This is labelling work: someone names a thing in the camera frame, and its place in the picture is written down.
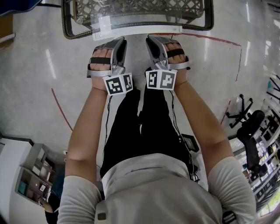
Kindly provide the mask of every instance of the tiled floor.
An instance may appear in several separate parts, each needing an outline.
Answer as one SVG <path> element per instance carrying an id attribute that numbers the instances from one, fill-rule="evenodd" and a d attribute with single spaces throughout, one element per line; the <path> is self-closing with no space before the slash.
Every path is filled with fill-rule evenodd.
<path id="1" fill-rule="evenodd" d="M 280 22 L 277 13 L 256 0 L 247 3 L 214 0 L 214 14 L 215 26 L 211 31 L 185 31 L 196 35 L 174 35 L 173 38 L 181 43 L 190 58 L 190 83 L 221 121 L 229 101 L 234 102 L 240 93 L 247 99 L 253 98 L 253 110 L 261 108 L 268 82 L 265 74 L 279 72 Z M 67 149 L 71 130 L 52 89 L 69 124 L 74 127 L 91 88 L 86 78 L 88 59 L 94 46 L 101 43 L 94 42 L 92 37 L 65 39 L 60 17 L 60 9 L 47 7 L 15 15 L 14 44 L 0 50 L 2 132 L 30 137 L 57 153 Z M 150 65 L 146 36 L 126 37 L 126 70 L 133 73 L 141 90 L 145 85 L 143 73 Z M 112 99 L 109 131 L 122 98 Z M 166 99 L 171 105 L 169 92 Z M 181 132 L 193 134 L 177 99 L 175 112 Z M 236 131 L 226 130 L 229 135 Z M 98 165 L 102 164 L 104 137 L 103 126 Z"/>

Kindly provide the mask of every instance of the leg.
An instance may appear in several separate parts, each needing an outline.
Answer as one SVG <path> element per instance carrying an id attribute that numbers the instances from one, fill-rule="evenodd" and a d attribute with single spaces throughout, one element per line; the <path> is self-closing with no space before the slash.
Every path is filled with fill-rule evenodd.
<path id="1" fill-rule="evenodd" d="M 145 87 L 141 137 L 145 154 L 162 153 L 189 163 L 189 153 L 180 144 L 179 136 L 169 117 L 163 90 Z"/>
<path id="2" fill-rule="evenodd" d="M 104 147 L 104 159 L 100 176 L 117 163 L 138 156 L 141 151 L 140 130 L 138 120 L 138 104 L 140 90 L 128 92 L 119 105 L 109 138 Z"/>

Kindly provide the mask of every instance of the forearm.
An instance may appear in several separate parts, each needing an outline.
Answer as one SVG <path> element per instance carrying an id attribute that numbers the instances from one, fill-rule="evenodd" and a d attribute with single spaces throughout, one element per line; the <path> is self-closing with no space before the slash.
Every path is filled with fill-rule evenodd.
<path id="1" fill-rule="evenodd" d="M 215 115 L 188 82 L 175 87 L 175 93 L 200 145 L 227 140 Z"/>
<path id="2" fill-rule="evenodd" d="M 107 92 L 92 88 L 73 129 L 67 159 L 96 159 Z"/>

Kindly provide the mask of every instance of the shirt sleeve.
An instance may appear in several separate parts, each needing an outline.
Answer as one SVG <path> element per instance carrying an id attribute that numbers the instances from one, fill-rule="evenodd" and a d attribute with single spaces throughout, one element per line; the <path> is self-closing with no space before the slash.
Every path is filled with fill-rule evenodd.
<path id="1" fill-rule="evenodd" d="M 93 183 L 82 177 L 67 176 L 64 180 L 57 223 L 93 224 L 95 208 L 101 200 L 100 192 Z"/>
<path id="2" fill-rule="evenodd" d="M 242 166 L 234 157 L 217 163 L 208 175 L 209 192 L 215 195 L 224 210 L 236 215 L 237 223 L 253 223 L 256 200 L 242 173 Z"/>

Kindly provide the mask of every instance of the black strap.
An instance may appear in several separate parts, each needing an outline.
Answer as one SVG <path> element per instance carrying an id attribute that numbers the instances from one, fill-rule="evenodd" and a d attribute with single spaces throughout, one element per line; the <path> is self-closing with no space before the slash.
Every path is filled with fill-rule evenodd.
<path id="1" fill-rule="evenodd" d="M 111 64 L 111 58 L 98 58 L 98 57 L 92 57 L 90 64 Z"/>
<path id="2" fill-rule="evenodd" d="M 185 54 L 184 50 L 182 48 L 178 48 L 178 49 L 174 49 L 171 51 L 167 51 L 167 57 L 171 58 L 174 57 L 176 55 L 180 55 L 180 54 Z"/>

